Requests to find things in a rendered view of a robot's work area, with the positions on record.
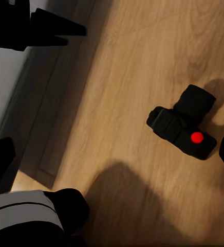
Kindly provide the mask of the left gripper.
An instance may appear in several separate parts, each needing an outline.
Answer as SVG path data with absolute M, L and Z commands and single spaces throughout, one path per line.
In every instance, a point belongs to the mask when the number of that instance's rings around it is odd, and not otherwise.
M 87 28 L 41 8 L 30 17 L 29 0 L 0 2 L 0 48 L 68 46 L 65 36 L 87 36 Z

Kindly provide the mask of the digital camera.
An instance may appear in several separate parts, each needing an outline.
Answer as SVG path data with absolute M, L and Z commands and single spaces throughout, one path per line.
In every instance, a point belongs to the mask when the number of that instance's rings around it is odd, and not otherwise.
M 217 146 L 217 140 L 197 128 L 217 99 L 196 85 L 188 85 L 173 109 L 157 106 L 149 113 L 146 124 L 160 138 L 183 153 L 206 160 Z

